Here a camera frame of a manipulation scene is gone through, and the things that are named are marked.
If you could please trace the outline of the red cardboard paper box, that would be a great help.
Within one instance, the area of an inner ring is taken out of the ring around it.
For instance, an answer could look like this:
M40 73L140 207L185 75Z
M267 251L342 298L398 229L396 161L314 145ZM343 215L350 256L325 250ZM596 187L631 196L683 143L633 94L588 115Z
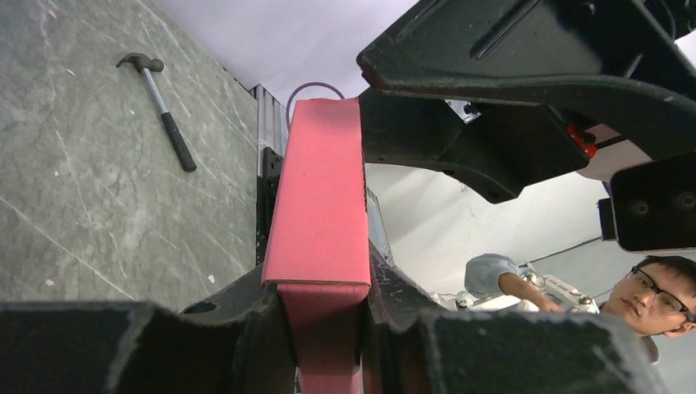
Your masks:
M356 99L296 104L263 282L277 287L285 307L302 392L358 392L371 277Z

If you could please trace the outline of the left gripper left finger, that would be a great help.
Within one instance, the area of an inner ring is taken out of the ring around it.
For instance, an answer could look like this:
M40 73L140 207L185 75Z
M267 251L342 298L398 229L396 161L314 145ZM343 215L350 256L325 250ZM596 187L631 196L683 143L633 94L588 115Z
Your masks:
M292 393L295 357L254 268L180 313L152 302L4 302L4 393Z

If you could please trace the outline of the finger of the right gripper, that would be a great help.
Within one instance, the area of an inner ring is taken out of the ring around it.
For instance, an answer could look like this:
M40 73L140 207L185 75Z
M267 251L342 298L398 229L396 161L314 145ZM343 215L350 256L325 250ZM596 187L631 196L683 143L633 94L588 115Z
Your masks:
M547 106L652 158L695 148L692 1L420 1L363 49L388 94Z
M367 89L359 108L365 162L441 172L491 204L590 160L569 122L548 106L486 105L466 123L441 99Z

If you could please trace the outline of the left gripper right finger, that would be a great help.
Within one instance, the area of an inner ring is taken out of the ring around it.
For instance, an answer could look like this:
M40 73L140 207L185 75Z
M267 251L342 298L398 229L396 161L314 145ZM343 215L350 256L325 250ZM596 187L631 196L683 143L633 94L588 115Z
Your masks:
M616 318L451 311L369 250L367 393L664 393L645 346Z

